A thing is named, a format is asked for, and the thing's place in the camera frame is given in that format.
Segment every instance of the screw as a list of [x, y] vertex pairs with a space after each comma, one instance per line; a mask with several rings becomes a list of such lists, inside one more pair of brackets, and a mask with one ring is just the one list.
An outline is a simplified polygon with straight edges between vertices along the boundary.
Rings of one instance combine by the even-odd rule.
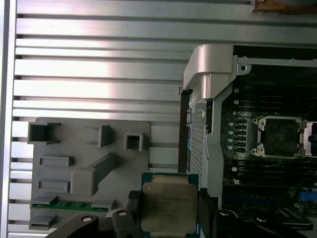
[[92, 220], [92, 218], [91, 217], [84, 217], [82, 220], [83, 220], [83, 222], [89, 222]]

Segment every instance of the ribbed metal surface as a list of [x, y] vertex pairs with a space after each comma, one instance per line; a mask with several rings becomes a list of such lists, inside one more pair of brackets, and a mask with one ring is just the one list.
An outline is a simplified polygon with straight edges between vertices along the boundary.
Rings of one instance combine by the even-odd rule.
[[190, 173], [199, 175], [199, 186], [202, 185], [203, 149], [205, 145], [206, 127], [192, 125], [192, 150], [190, 159]]
[[16, 60], [15, 68], [8, 60], [3, 160], [3, 192], [10, 200], [2, 203], [8, 213], [2, 213], [1, 238], [7, 232], [10, 238], [47, 234], [27, 227], [33, 154], [25, 142], [28, 121], [148, 121], [150, 170], [175, 172], [180, 81], [197, 45], [317, 43], [316, 18], [252, 14], [248, 0], [17, 0], [11, 7], [18, 15], [11, 19], [16, 41], [11, 34], [8, 52]]

